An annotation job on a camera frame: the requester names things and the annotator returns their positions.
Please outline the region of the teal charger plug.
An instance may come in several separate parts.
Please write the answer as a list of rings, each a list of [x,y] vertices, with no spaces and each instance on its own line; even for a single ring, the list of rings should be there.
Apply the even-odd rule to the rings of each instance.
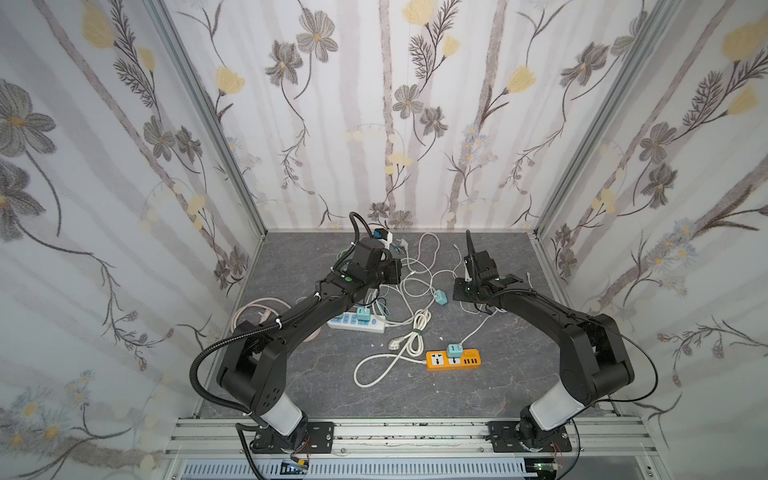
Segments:
[[[446,348],[446,356],[450,359],[460,359],[464,349],[461,344],[449,344]]]
[[[447,295],[442,290],[436,290],[433,293],[434,301],[439,305],[446,305],[448,303]]]
[[[358,307],[356,309],[356,320],[360,323],[367,323],[371,320],[371,310],[368,307]]]

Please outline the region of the white blue power strip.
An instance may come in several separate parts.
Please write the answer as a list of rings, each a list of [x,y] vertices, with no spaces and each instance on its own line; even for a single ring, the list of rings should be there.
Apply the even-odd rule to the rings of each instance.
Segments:
[[[382,334],[385,329],[384,318],[370,314],[367,320],[359,320],[354,312],[345,312],[329,320],[326,325],[331,329]]]

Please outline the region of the orange power strip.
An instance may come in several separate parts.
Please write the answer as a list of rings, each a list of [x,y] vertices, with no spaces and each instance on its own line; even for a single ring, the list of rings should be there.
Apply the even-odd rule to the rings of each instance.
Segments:
[[[429,351],[425,360],[426,368],[430,372],[474,370],[482,365],[477,349],[466,349],[460,357],[450,357],[447,351]]]

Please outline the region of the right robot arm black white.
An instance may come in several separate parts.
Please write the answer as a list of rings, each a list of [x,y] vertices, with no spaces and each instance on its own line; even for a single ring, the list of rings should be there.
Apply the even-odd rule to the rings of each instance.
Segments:
[[[512,313],[543,332],[559,348],[557,383],[520,412],[517,441],[542,449],[565,432],[564,425],[598,400],[630,385],[635,372],[616,321],[591,316],[558,303],[503,276],[485,250],[466,233],[465,276],[454,282],[455,300]]]

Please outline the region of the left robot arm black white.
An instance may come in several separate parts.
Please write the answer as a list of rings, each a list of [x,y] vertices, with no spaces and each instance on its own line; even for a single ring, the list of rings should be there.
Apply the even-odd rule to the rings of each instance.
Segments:
[[[275,319],[241,325],[229,337],[203,349],[189,368],[192,389],[203,400],[237,410],[252,420],[235,429],[253,476],[262,479],[247,432],[272,436],[270,448],[300,452],[308,447],[307,414],[286,393],[289,357],[316,330],[362,302],[383,285],[397,285],[402,261],[389,245],[390,230],[376,229],[356,213],[349,219],[353,240],[314,291]]]

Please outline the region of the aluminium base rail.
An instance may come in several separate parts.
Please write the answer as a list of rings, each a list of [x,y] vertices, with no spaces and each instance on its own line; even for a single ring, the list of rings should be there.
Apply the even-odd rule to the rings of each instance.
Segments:
[[[250,479],[233,419],[180,420],[158,479]],[[269,448],[254,461],[315,459],[522,458],[528,479],[668,479],[659,452],[636,417],[583,417],[549,446],[517,444],[509,419],[327,419],[313,427],[308,447],[294,455]]]

